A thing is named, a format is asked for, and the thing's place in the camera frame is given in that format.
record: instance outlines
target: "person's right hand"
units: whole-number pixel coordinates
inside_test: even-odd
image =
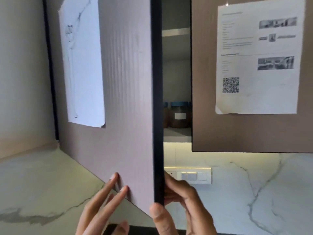
[[[216,235],[213,218],[203,206],[195,188],[186,181],[177,181],[165,172],[165,205],[180,202],[186,209],[187,235]],[[170,213],[154,203],[150,213],[160,235],[178,235]]]

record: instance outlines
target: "closed cabinet door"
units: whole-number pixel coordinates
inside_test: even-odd
[[[193,151],[313,152],[312,7],[192,0]]]
[[[105,182],[118,172],[119,189],[128,185],[128,199],[148,214],[153,202],[164,203],[161,0],[98,0],[102,128],[68,122],[58,16],[63,1],[47,0],[61,150]]]

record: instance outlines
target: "pencil drawing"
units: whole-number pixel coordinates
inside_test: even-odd
[[[76,101],[75,101],[75,66],[74,66],[74,54],[73,51],[76,48],[76,42],[78,38],[78,32],[80,29],[80,21],[82,14],[86,10],[86,8],[91,4],[91,0],[88,0],[88,3],[85,5],[83,10],[78,14],[73,24],[67,24],[65,28],[65,36],[67,40],[67,58],[68,58],[68,66],[69,66],[69,90],[70,90],[70,98],[72,103],[72,109],[74,118],[78,118]]]

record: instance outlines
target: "qr code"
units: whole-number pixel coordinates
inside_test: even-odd
[[[223,93],[238,93],[239,77],[223,78]]]

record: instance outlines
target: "person's left hand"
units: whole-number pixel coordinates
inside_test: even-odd
[[[123,201],[128,192],[128,186],[124,186],[117,194],[110,194],[118,181],[119,175],[113,174],[111,179],[85,206],[80,216],[75,235],[101,235],[109,217],[115,211],[117,206]],[[100,210],[104,201],[108,197],[105,206]],[[129,225],[127,221],[120,223],[112,235],[128,235]]]

